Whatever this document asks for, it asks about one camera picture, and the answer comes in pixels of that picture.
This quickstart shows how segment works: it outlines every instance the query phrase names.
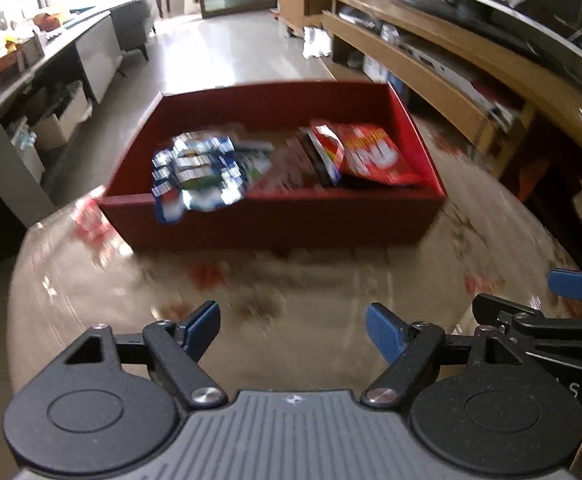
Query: round table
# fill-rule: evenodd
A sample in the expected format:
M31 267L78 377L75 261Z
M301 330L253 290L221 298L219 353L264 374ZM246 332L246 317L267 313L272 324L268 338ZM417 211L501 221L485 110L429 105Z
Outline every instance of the round table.
M573 267L558 243L497 181L417 122L449 193L417 246L298 250L284 258L133 254L91 197L31 228L8 305L14 391L93 324L136 333L156 318L179 320L209 299L220 304L223 325L201 365L230 394L359 393L386 367L365 334L372 301L447 332L470 332L468 309L479 292L551 317L582 317L582 303L546 286L551 268Z

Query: red label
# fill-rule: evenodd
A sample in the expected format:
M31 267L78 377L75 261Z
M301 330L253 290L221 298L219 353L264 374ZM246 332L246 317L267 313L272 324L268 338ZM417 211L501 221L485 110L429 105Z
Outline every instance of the red label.
M344 148L343 173L352 174L389 186L411 186L420 184L421 178L415 173L399 152L395 143L386 132L375 124L318 124L312 126L313 132L332 158L338 150L334 149L333 138L327 131L340 140Z

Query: wooden tv stand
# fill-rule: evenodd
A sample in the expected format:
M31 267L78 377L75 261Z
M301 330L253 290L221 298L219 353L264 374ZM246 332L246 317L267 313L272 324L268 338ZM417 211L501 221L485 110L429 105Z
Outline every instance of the wooden tv stand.
M384 64L404 83L439 110L481 153L495 155L493 173L503 177L530 132L564 132L582 150L582 92L549 70L493 41L393 0L279 0L280 20L300 33L305 26L322 27L333 39L333 55L325 66L334 79L366 78L343 63L351 47ZM508 134L498 128L463 92L433 70L380 37L338 17L347 5L435 43L494 76L525 104Z

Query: white plastic bag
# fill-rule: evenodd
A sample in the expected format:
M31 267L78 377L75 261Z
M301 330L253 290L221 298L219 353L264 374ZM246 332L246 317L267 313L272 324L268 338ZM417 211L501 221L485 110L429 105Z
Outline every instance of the white plastic bag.
M329 54L331 54L331 38L327 31L321 28L305 27L305 49L302 52L305 59Z

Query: table surface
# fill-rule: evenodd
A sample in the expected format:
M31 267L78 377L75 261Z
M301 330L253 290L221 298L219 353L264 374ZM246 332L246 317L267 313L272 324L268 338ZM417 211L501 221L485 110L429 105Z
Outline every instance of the table surface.
M76 25L70 24L55 40L44 49L44 57L37 61L33 66L22 72L18 78L14 79L2 92L0 92L0 115L3 114L17 97L33 82L37 74L48 65L59 53L79 40L86 32L91 30L95 25L101 22L109 15L109 12L102 12L96 16L90 17Z
M201 365L228 392L351 388L384 369L364 313L381 301L403 319L472 330L479 292L582 317L546 275L568 255L497 181L416 123L449 200L417 246L261 253L133 254L86 197L30 229L13 273L8 358L14 391L95 323L136 333L208 299L223 326ZM132 371L143 373L141 367Z
M582 148L582 92L508 48L393 0L338 0L442 46L499 79Z

